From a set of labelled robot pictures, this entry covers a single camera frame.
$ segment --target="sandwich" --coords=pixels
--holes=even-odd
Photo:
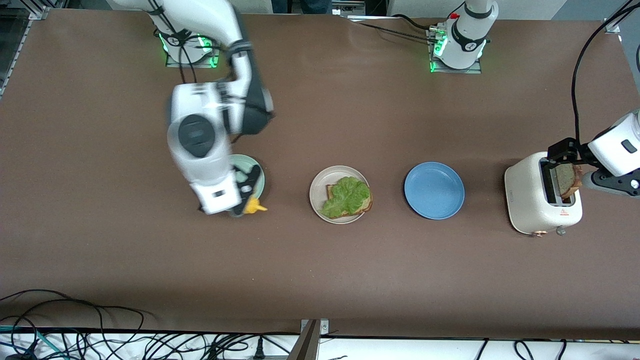
[[[326,196],[320,214],[331,219],[359,215],[371,210],[373,205],[367,184],[351,176],[327,185]]]

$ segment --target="white plate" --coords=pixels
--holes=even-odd
[[[326,186],[333,185],[337,183],[338,180],[346,176],[353,176],[356,179],[363,181],[365,184],[367,184],[367,186],[369,185],[367,180],[358,170],[346,167],[344,165],[336,165],[320,171],[320,173],[318,173],[318,175],[316,175],[314,180],[311,182],[311,188],[309,189],[309,200],[311,201],[311,207],[314,209],[316,214],[326,222],[330,222],[332,224],[348,224],[350,222],[358,220],[362,215],[364,215],[364,213],[362,213],[359,215],[353,215],[351,217],[332,219],[320,214],[320,210],[322,210],[324,202],[328,199],[326,194]]]
[[[254,165],[258,165],[260,167],[260,164],[258,164],[258,161],[255,161],[254,158],[252,158],[251,156],[242,155],[242,154],[232,154],[231,164],[237,166],[238,169],[244,172],[251,171],[251,168]],[[241,183],[245,180],[246,180],[246,175],[243,175],[240,172],[236,172],[237,182]],[[256,199],[259,199],[260,195],[262,195],[263,190],[264,190],[264,170],[260,173],[260,176],[258,177],[258,181],[255,183],[255,186],[253,187],[253,196]]]

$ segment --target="lettuce leaf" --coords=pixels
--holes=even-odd
[[[327,200],[320,213],[329,218],[339,217],[343,212],[353,215],[371,196],[369,187],[355,177],[343,177],[331,188],[333,198]]]

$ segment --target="bread slice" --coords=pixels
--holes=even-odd
[[[332,188],[333,188],[333,185],[326,186],[327,199],[333,198],[333,193],[331,191]],[[371,195],[371,192],[369,192],[369,197],[363,201],[362,206],[360,206],[360,209],[358,209],[358,211],[356,211],[353,214],[349,214],[348,212],[343,211],[339,217],[333,217],[333,218],[352,217],[355,215],[360,215],[362,213],[366,213],[367,211],[371,210],[372,206],[373,206],[373,195]]]
[[[574,164],[560,164],[556,166],[556,177],[560,197],[567,199],[582,186],[582,169]]]

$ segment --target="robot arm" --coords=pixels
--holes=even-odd
[[[587,144],[598,170],[582,178],[584,186],[620,195],[640,194],[640,122],[631,111]]]
[[[493,0],[467,0],[461,7],[457,18],[449,18],[436,27],[441,35],[433,54],[453,69],[467,69],[482,55],[499,11]]]
[[[261,174],[256,166],[236,181],[229,134],[259,133],[273,117],[273,103],[253,57],[236,9],[226,0],[115,0],[146,11],[161,32],[167,52],[179,63],[193,63],[210,49],[198,37],[215,40],[232,74],[212,83],[174,88],[167,142],[176,165],[200,200],[204,213],[232,210],[241,216]]]
[[[560,163],[588,164],[598,168],[582,177],[588,188],[618,195],[640,195],[639,110],[631,111],[602,131],[591,142],[580,145],[567,138],[548,149],[551,167]]]

